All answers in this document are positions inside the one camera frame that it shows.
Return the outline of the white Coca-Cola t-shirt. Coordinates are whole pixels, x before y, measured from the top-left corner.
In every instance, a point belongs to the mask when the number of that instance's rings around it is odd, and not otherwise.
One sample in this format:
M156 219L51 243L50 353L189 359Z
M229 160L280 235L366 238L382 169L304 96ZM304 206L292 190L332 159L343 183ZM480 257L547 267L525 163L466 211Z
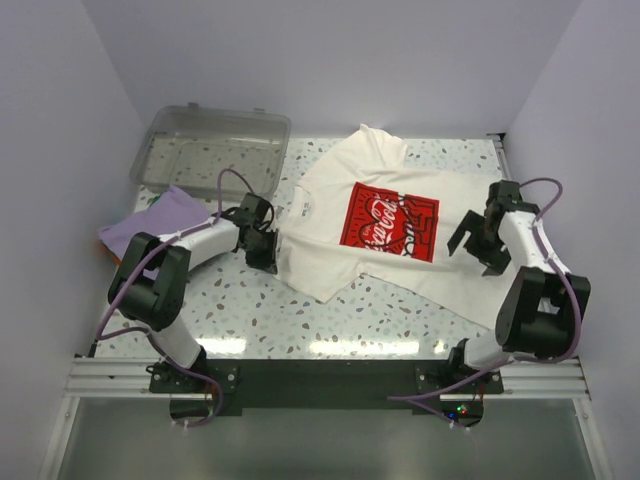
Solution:
M404 140L362 125L322 155L279 224L276 277L327 302L368 275L491 328L513 271L487 276L447 242L498 178L409 168L407 153Z

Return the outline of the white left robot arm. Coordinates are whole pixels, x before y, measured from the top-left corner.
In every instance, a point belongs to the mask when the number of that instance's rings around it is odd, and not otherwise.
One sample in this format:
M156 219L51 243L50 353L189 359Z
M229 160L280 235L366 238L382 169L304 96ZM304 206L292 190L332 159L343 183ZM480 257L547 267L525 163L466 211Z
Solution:
M108 291L109 313L136 323L163 360L181 373L205 376L206 353L181 318L190 272L219 255L244 252L246 264L277 273L275 209L247 193L238 206L163 235L135 234Z

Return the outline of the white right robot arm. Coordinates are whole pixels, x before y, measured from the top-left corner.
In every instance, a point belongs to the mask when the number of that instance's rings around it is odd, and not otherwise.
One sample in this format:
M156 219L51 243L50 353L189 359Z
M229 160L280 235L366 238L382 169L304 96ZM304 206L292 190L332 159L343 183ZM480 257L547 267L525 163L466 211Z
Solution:
M463 247L488 276L516 269L494 329L452 349L447 366L455 374L516 361L559 363L577 349L591 284L559 259L544 230L544 209L525 201L521 188L507 180L491 184L484 212L468 211L447 243L450 253Z

